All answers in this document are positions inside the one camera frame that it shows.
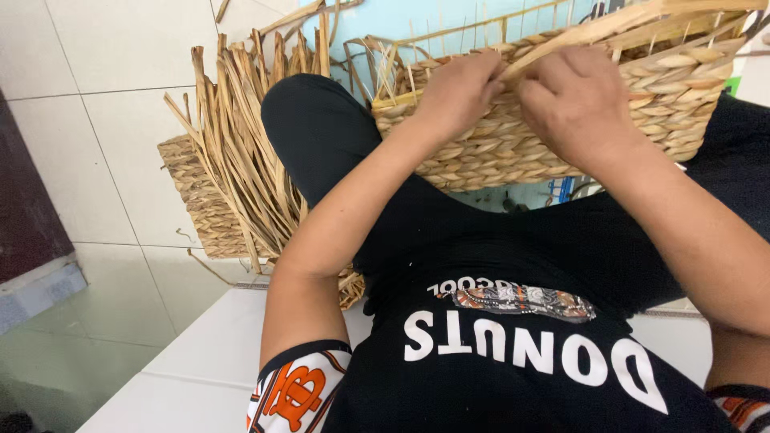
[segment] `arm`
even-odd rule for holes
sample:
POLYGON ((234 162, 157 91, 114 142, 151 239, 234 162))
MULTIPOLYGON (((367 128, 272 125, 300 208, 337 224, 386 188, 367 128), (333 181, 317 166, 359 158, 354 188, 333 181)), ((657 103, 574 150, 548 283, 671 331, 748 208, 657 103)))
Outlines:
POLYGON ((260 369, 298 344, 348 341, 337 275, 420 162, 471 127, 502 90, 502 83, 494 81, 500 63, 496 52, 485 52, 439 69, 414 116, 348 173, 300 224, 270 280, 260 369))
POLYGON ((770 355, 770 245, 634 127, 618 69, 600 51, 549 55, 520 90, 527 123, 637 220, 708 318, 715 351, 708 388, 770 387, 756 362, 770 355))

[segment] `left hand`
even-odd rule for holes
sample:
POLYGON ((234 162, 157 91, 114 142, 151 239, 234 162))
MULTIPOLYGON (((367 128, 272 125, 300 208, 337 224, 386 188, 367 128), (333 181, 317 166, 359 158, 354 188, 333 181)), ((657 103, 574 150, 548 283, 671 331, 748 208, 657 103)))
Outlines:
POLYGON ((500 53, 494 50, 452 59, 430 77, 411 123, 430 131, 435 146, 459 136, 505 89, 496 80, 504 67, 500 53))

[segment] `green object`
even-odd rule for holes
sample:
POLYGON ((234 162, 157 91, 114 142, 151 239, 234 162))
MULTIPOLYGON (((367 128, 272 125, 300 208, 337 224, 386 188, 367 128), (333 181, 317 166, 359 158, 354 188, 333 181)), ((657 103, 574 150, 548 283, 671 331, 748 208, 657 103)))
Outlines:
POLYGON ((741 77, 730 77, 725 80, 725 89, 727 93, 735 98, 735 93, 738 91, 738 85, 741 84, 741 77))

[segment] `forearm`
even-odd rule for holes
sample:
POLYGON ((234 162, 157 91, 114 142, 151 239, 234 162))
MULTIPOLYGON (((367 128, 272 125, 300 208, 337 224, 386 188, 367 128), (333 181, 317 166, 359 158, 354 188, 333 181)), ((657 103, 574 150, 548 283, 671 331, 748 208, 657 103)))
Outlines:
POLYGON ((711 320, 770 336, 770 245, 649 142, 595 176, 711 320))
POLYGON ((276 272, 336 276, 353 259, 388 200, 427 157, 429 131, 409 119, 347 174, 302 222, 276 272))

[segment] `orange letter print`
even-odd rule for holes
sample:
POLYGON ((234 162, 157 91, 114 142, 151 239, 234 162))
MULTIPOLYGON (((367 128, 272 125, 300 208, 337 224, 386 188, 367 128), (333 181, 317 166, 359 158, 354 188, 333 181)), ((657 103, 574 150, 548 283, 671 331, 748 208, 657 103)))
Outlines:
POLYGON ((321 391, 326 384, 326 375, 319 368, 309 371, 307 367, 297 367, 289 373, 291 364, 284 365, 279 371, 278 378, 270 390, 264 414, 278 414, 289 422, 291 431, 298 431, 302 427, 300 419, 307 411, 317 411, 321 405, 321 391), (308 382, 313 382, 313 390, 305 388, 308 382))

